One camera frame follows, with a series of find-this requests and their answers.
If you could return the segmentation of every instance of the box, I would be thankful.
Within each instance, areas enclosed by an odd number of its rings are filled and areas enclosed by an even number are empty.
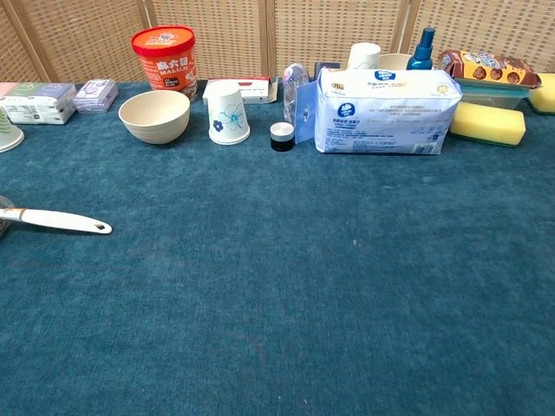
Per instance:
[[[75,112],[74,84],[18,82],[0,84],[2,107],[14,124],[65,124]]]
[[[488,83],[475,85],[468,84],[465,80],[459,80],[459,84],[462,91],[462,101],[508,110],[514,110],[520,101],[530,94],[530,88],[528,87],[515,86],[513,88],[509,85],[504,87],[501,84],[492,86]]]
[[[440,154],[462,93],[441,70],[322,69],[316,148],[322,153]]]
[[[268,104],[278,99],[278,82],[267,76],[252,78],[229,78],[239,84],[239,91],[244,104]],[[206,91],[208,86],[220,79],[208,80],[202,101],[208,105]]]
[[[524,59],[447,49],[440,55],[441,69],[455,80],[536,88],[539,78]]]
[[[106,113],[117,96],[114,80],[90,80],[81,87],[73,103],[80,114]]]
[[[318,79],[322,68],[339,69],[341,65],[339,62],[315,62],[314,63],[314,80]]]

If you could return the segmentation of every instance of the blue spray bottle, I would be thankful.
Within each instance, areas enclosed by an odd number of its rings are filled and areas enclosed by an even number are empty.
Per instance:
[[[420,43],[416,45],[415,54],[410,57],[407,63],[407,69],[431,69],[434,62],[430,59],[434,46],[434,28],[424,28]]]

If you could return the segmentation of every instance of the blue flower print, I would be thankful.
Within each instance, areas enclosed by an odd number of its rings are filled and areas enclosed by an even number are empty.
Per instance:
[[[222,119],[222,122],[230,130],[243,128],[243,126],[241,126],[241,124],[243,123],[243,113],[241,112],[242,109],[242,104],[238,104],[237,106],[227,106],[225,108],[225,111],[219,114],[219,118]]]
[[[214,126],[217,132],[221,132],[224,129],[224,126],[222,126],[222,122],[219,120],[214,120],[212,125]]]

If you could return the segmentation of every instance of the sponge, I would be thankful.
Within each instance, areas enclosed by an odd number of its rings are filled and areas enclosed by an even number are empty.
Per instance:
[[[460,102],[454,112],[451,133],[494,145],[517,146],[526,131],[520,111]]]
[[[555,114],[555,74],[538,74],[541,87],[532,89],[528,97],[532,109],[541,114]]]

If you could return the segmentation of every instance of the white cup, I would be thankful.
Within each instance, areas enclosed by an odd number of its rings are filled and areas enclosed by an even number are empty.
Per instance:
[[[249,137],[245,106],[239,84],[231,80],[215,81],[207,87],[208,134],[219,145],[235,145]]]
[[[376,69],[380,64],[380,48],[375,43],[361,42],[350,47],[347,69]]]
[[[10,123],[8,116],[0,107],[0,153],[13,149],[23,141],[21,129]]]

